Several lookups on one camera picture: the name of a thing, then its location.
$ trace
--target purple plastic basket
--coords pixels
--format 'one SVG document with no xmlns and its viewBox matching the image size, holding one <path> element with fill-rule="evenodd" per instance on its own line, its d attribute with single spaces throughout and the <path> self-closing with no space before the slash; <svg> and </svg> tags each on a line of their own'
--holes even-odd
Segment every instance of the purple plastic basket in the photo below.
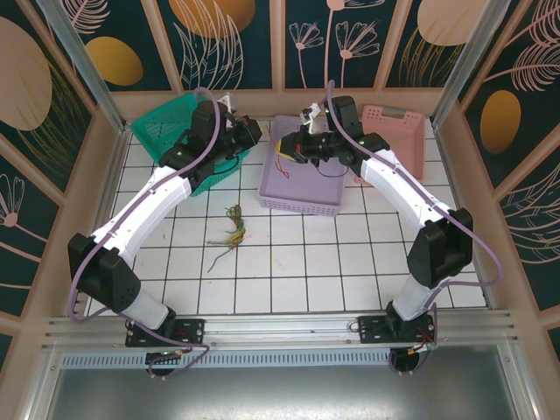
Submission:
<svg viewBox="0 0 560 420">
<path fill-rule="evenodd" d="M 298 116 L 277 116 L 272 125 L 272 138 L 276 142 L 282 137 L 299 131 Z M 277 168 L 274 144 L 269 143 L 264 167 L 262 168 L 259 200 L 267 208 L 296 213 L 336 216 L 342 201 L 344 177 L 322 176 L 312 164 L 297 164 L 280 157 L 282 168 L 290 174 L 286 178 Z M 338 159 L 321 162 L 319 169 L 325 175 L 339 175 L 347 169 Z"/>
</svg>

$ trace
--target enclosure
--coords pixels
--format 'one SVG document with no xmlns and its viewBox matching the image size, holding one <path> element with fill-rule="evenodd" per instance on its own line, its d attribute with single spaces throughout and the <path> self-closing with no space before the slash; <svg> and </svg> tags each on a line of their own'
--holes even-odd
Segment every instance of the enclosure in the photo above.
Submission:
<svg viewBox="0 0 560 420">
<path fill-rule="evenodd" d="M 559 28 L 558 0 L 4 1 L 1 417 L 557 418 Z M 349 327 L 382 315 L 410 273 L 403 216 L 351 172 L 336 217 L 259 201 L 275 117 L 320 102 L 329 80 L 360 117 L 367 105 L 421 115 L 411 165 L 472 214 L 504 268 L 494 287 L 437 297 L 440 348 L 411 377 Z M 130 125 L 197 87 L 231 93 L 263 134 L 136 254 L 144 290 L 206 322 L 210 353 L 170 388 L 144 372 L 149 351 L 125 346 L 114 313 L 67 317 L 67 244 L 157 167 Z M 245 239 L 210 269 L 223 248 L 208 241 L 235 204 Z M 475 246 L 458 280 L 496 275 Z M 73 311 L 101 307 L 81 293 Z"/>
</svg>

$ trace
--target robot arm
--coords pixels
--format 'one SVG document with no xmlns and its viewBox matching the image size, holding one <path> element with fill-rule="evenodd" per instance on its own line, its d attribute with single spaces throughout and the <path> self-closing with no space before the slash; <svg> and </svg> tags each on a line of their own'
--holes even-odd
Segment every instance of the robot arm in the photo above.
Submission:
<svg viewBox="0 0 560 420">
<path fill-rule="evenodd" d="M 329 109 L 327 102 L 324 105 L 331 132 L 312 132 L 309 127 L 313 125 L 317 114 L 304 110 L 301 115 L 304 125 L 300 131 L 285 136 L 277 149 L 282 156 L 301 164 L 311 162 L 319 166 L 321 161 L 338 158 L 357 176 L 377 188 L 406 223 L 415 229 L 416 240 L 407 257 L 409 279 L 387 307 L 388 327 L 395 336 L 399 336 L 406 323 L 419 319 L 426 313 L 425 306 L 434 289 L 449 277 L 456 276 L 473 259 L 473 241 L 470 236 L 448 222 L 434 211 L 433 207 L 437 206 L 448 212 L 470 230 L 473 229 L 473 219 L 465 209 L 453 211 L 427 192 L 401 166 L 383 138 L 375 133 L 364 135 L 352 97 L 333 98 L 333 109 Z M 351 138 L 380 159 L 355 149 L 337 131 L 332 118 L 333 113 Z M 398 167 L 401 174 L 383 162 L 390 162 L 394 167 Z M 428 197 L 431 204 L 427 204 L 425 197 L 420 193 Z"/>
<path fill-rule="evenodd" d="M 136 253 L 151 231 L 179 202 L 216 173 L 216 163 L 238 160 L 239 154 L 258 143 L 262 132 L 255 120 L 246 116 L 234 119 L 229 106 L 223 103 L 219 104 L 219 111 L 220 131 L 217 141 L 200 164 L 180 176 L 168 178 L 187 167 L 207 147 L 215 126 L 214 110 L 209 101 L 202 101 L 195 109 L 192 127 L 164 154 L 160 166 L 136 197 L 92 235 L 86 237 L 77 234 L 68 243 L 70 268 L 72 276 L 75 276 L 96 244 L 109 234 L 108 241 L 93 256 L 81 275 L 77 289 L 111 311 L 122 313 L 165 338 L 170 338 L 175 331 L 175 312 L 142 289 L 132 266 Z M 188 143 L 183 143 L 187 135 Z M 163 179 L 168 180 L 154 189 L 154 185 Z M 146 193 L 150 195 L 130 211 L 137 199 Z M 122 217 L 125 219 L 115 231 L 114 227 Z"/>
</svg>

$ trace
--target colorful wires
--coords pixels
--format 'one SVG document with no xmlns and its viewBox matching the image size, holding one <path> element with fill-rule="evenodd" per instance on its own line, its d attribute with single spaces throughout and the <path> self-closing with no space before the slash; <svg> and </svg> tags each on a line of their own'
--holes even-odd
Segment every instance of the colorful wires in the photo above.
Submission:
<svg viewBox="0 0 560 420">
<path fill-rule="evenodd" d="M 274 141 L 274 139 L 272 138 L 272 133 L 270 132 L 270 127 L 267 127 L 266 130 L 269 132 L 270 141 L 272 142 L 272 144 L 274 144 L 274 147 L 276 148 L 277 144 Z M 281 162 L 279 156 L 276 156 L 276 162 L 274 163 L 274 165 L 276 167 L 276 170 L 279 171 L 280 173 L 282 173 L 286 177 L 286 179 L 290 179 L 290 173 L 285 171 L 282 168 L 282 162 Z"/>
<path fill-rule="evenodd" d="M 235 223 L 235 231 L 228 232 L 229 234 L 231 234 L 231 236 L 227 238 L 225 241 L 206 241 L 208 245 L 220 245 L 223 247 L 229 247 L 229 249 L 226 252 L 216 256 L 216 259 L 213 260 L 212 267 L 208 269 L 208 273 L 210 272 L 211 269 L 214 268 L 214 265 L 216 265 L 216 262 L 220 258 L 222 258 L 225 254 L 227 254 L 232 249 L 236 249 L 239 246 L 239 244 L 243 242 L 243 237 L 245 236 L 245 223 L 243 222 L 242 219 L 241 206 L 239 204 L 236 204 L 235 206 L 230 207 L 226 211 L 226 216 L 233 223 Z"/>
</svg>

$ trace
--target metal ventilation grate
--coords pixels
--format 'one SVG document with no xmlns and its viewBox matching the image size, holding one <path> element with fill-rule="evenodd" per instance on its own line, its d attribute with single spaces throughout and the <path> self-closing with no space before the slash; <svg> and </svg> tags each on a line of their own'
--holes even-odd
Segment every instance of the metal ventilation grate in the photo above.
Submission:
<svg viewBox="0 0 560 420">
<path fill-rule="evenodd" d="M 67 353 L 63 369 L 146 368 L 146 353 Z M 184 354 L 177 366 L 182 367 L 196 357 Z M 280 368 L 298 366 L 386 365 L 388 349 L 352 350 L 277 350 L 277 351 L 212 351 L 194 368 Z M 154 368 L 168 368 L 169 364 Z"/>
</svg>

